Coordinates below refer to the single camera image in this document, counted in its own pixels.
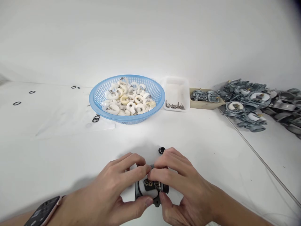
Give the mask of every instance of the blue plastic basket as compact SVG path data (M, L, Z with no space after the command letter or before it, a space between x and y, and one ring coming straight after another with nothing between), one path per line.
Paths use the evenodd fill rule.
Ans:
M129 83L137 82L138 84L145 84L146 92L151 94L151 98L156 102L156 107L146 113L135 116L118 116L103 111L103 106L101 105L101 102L107 99L105 96L105 92L109 90L109 88L111 87L111 83L117 83L121 77L126 77L129 80ZM100 83L98 83L92 89L89 95L90 106L97 114L106 119L113 120L122 124L137 124L143 122L145 119L147 119L148 117L155 114L158 110L160 110L160 108L164 104L164 101L165 92L160 86L160 84L150 78L140 75L117 75L114 77L107 78L106 80L103 80Z

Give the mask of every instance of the white backdrop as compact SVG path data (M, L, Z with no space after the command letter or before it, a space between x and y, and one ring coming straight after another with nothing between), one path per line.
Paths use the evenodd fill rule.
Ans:
M288 0L2 0L0 80L93 87L131 73L301 88L298 20Z

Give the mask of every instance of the right hand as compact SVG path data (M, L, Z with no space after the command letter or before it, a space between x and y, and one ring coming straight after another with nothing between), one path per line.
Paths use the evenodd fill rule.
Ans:
M163 219L171 225L206 225L214 221L214 205L219 188L206 181L191 162L174 148L166 149L154 163L149 180L157 180L181 192L180 205L173 205L169 197L160 192Z

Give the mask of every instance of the fingernail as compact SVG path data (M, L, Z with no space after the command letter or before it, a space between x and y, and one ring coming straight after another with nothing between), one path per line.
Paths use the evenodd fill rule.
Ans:
M159 193L160 201L163 201L165 198L165 195L163 194L164 192Z
M145 201L145 205L146 207L149 207L151 204L154 203L154 200L152 198L148 198L146 201Z

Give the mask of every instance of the rubber o-ring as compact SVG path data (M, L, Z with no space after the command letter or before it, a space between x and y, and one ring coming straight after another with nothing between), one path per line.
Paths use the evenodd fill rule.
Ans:
M13 105L19 105L19 104L21 104L21 101L17 101L17 102L15 102L15 103L13 103Z

